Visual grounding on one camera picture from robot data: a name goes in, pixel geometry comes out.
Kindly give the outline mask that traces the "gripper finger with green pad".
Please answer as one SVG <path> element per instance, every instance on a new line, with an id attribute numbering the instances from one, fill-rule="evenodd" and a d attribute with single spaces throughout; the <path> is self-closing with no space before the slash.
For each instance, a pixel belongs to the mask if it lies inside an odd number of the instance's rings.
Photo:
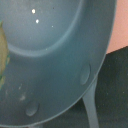
<path id="1" fill-rule="evenodd" d="M 0 89 L 4 85 L 5 76 L 3 75 L 6 65 L 9 63 L 9 50 L 6 36 L 3 30 L 3 22 L 0 22 Z"/>

